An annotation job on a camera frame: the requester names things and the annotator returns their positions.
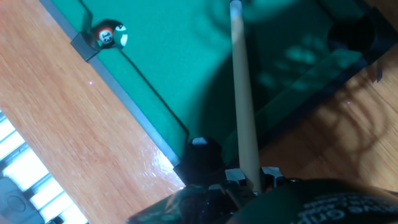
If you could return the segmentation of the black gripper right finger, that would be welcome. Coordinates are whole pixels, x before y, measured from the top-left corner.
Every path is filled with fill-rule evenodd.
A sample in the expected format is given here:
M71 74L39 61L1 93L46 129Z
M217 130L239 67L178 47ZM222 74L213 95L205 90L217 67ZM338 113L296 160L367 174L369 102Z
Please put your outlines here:
M261 168L262 191L269 191L286 183L286 178L280 173L278 167Z

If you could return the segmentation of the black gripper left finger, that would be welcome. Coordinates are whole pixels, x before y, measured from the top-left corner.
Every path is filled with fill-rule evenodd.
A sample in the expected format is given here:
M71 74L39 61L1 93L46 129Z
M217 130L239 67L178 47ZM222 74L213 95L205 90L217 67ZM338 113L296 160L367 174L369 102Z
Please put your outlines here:
M246 176L241 169L226 169L226 182L220 184L221 192L227 195L236 206L245 206L254 199L254 193L248 186Z

